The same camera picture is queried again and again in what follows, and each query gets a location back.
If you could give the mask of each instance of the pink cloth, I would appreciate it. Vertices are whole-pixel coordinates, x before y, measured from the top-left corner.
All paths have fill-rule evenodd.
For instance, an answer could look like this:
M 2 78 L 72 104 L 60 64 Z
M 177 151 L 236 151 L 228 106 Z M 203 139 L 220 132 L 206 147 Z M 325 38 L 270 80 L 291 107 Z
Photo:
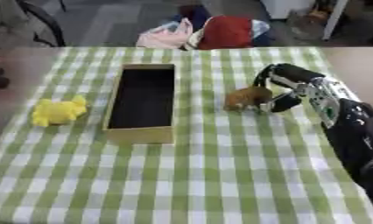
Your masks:
M 162 49 L 178 49 L 182 47 L 192 35 L 194 29 L 187 18 L 183 18 L 176 31 L 167 28 L 156 28 L 140 34 L 137 46 Z

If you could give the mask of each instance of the white cabinet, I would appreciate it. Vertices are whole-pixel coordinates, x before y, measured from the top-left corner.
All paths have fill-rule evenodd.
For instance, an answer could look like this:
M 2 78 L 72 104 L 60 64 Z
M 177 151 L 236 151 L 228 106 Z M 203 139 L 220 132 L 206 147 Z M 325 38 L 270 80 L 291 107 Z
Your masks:
M 311 8 L 315 0 L 260 0 L 271 19 L 287 18 L 291 10 L 304 10 Z

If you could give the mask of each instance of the chair leg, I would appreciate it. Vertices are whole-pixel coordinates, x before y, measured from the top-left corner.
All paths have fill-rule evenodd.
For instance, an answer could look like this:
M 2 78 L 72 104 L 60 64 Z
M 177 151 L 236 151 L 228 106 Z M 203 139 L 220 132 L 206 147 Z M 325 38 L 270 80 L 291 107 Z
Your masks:
M 64 0 L 59 0 L 59 2 L 60 2 L 60 5 L 61 5 L 61 9 L 62 9 L 63 11 L 67 11 L 67 7 L 66 7 L 66 5 L 64 4 Z

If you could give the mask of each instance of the robotic arm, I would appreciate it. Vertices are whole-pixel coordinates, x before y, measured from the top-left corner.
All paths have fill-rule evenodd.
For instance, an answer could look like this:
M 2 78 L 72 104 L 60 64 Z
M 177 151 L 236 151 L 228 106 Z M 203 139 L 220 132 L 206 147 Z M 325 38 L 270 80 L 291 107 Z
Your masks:
M 373 203 L 373 108 L 346 85 L 321 73 L 290 64 L 269 65 L 255 79 L 255 87 L 270 81 L 291 91 L 258 107 L 282 112 L 306 97 L 321 119 L 321 127 L 349 176 Z

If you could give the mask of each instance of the red cloth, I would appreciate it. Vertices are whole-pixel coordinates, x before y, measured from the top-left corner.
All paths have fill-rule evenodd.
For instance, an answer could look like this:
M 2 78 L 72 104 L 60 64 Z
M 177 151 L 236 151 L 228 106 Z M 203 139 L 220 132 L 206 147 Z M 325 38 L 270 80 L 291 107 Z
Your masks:
M 198 49 L 251 47 L 251 26 L 250 19 L 245 17 L 212 17 L 204 26 Z

